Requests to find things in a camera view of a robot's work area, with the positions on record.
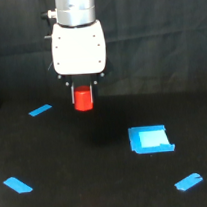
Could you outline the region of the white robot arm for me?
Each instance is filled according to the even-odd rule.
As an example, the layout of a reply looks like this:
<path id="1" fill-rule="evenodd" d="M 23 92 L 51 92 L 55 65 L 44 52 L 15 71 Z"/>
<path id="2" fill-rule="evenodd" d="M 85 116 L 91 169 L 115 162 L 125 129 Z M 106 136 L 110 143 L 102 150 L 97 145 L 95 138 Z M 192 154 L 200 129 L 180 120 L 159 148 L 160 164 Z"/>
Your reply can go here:
<path id="1" fill-rule="evenodd" d="M 94 0 L 55 0 L 55 9 L 44 12 L 46 21 L 55 19 L 51 35 L 52 63 L 57 75 L 70 88 L 75 109 L 93 108 L 98 76 L 106 67 L 105 36 L 95 17 Z"/>

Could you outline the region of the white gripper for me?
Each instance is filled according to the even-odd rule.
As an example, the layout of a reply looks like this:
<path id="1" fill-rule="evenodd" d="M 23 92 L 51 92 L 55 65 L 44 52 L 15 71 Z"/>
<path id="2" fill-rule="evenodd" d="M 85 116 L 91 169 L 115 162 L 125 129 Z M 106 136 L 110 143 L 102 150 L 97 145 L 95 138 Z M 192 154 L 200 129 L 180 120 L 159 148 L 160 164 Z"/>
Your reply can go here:
<path id="1" fill-rule="evenodd" d="M 94 103 L 98 76 L 106 68 L 105 35 L 101 23 L 96 20 L 84 27 L 63 27 L 55 24 L 51 33 L 52 63 L 57 77 L 70 86 L 74 105 L 74 78 L 90 81 L 91 102 Z"/>

